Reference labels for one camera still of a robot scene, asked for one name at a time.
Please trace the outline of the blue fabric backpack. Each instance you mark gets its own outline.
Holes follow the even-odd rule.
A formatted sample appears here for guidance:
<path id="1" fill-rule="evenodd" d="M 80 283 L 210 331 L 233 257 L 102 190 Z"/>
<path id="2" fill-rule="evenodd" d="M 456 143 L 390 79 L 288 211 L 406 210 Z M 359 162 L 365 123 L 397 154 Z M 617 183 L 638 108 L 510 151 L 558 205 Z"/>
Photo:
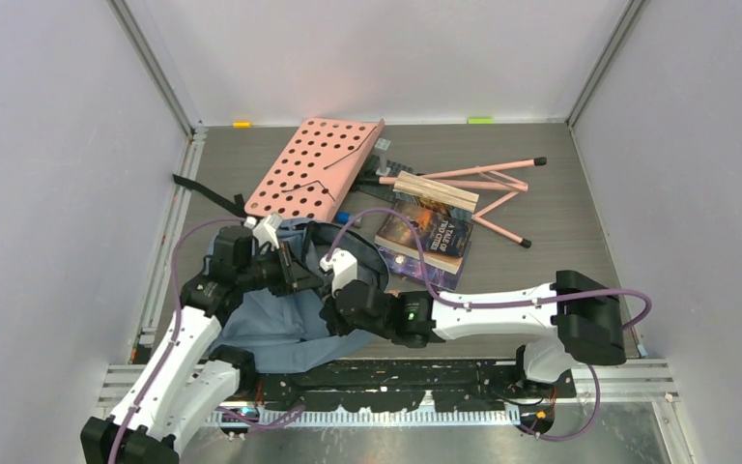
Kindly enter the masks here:
<path id="1" fill-rule="evenodd" d="M 358 278 L 380 289 L 389 281 L 382 255 L 355 232 L 342 234 L 337 224 L 309 218 L 283 219 L 277 236 L 324 285 L 316 290 L 276 297 L 267 289 L 249 290 L 249 266 L 265 251 L 258 248 L 243 223 L 248 217 L 243 199 L 228 200 L 200 183 L 176 175 L 176 185 L 198 192 L 232 214 L 235 223 L 213 235 L 202 258 L 200 272 L 180 291 L 183 307 L 194 307 L 216 321 L 219 331 L 203 353 L 209 359 L 243 350 L 251 354 L 258 371 L 299 373 L 345 357 L 365 346 L 373 335 L 356 331 L 331 335 L 319 316 L 326 297 L 331 296 L 331 274 L 324 273 L 320 260 L 330 246 L 349 251 L 358 262 Z"/>

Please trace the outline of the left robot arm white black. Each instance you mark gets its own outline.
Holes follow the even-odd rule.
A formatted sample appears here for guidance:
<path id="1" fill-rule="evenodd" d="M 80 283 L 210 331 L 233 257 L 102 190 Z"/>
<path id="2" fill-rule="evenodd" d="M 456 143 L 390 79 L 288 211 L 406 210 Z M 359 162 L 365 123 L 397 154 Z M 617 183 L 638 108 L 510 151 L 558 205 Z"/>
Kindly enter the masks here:
<path id="1" fill-rule="evenodd" d="M 209 347 L 246 294 L 276 297 L 323 286 L 277 238 L 273 225 L 219 230 L 202 271 L 180 290 L 172 321 L 129 392 L 80 432 L 88 463 L 178 463 L 195 433 L 221 402 L 248 399 L 258 376 L 253 354 Z"/>

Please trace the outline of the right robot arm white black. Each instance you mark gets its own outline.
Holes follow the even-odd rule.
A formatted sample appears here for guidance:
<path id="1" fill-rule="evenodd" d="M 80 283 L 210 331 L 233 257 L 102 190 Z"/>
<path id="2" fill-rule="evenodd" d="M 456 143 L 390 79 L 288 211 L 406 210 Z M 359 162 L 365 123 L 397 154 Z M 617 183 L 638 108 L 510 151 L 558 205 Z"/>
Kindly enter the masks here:
<path id="1" fill-rule="evenodd" d="M 626 360 L 616 294 L 576 271 L 559 271 L 551 283 L 524 290 L 456 294 L 387 293 L 353 280 L 328 297 L 320 312 L 332 335 L 365 331 L 396 345 L 483 335 L 517 335 L 513 384 L 537 396 L 577 363 L 612 366 Z"/>

